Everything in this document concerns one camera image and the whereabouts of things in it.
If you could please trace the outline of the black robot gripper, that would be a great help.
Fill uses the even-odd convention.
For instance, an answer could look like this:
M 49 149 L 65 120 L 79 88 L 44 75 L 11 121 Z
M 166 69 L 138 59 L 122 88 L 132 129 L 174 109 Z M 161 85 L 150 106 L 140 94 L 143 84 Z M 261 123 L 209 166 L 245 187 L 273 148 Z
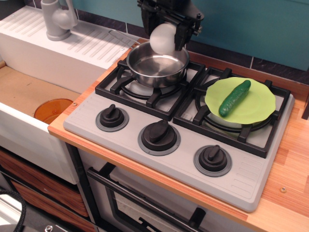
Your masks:
M 148 36 L 164 22 L 176 25 L 175 51 L 181 51 L 192 35 L 201 32 L 204 14 L 190 0 L 139 0 L 137 4 Z

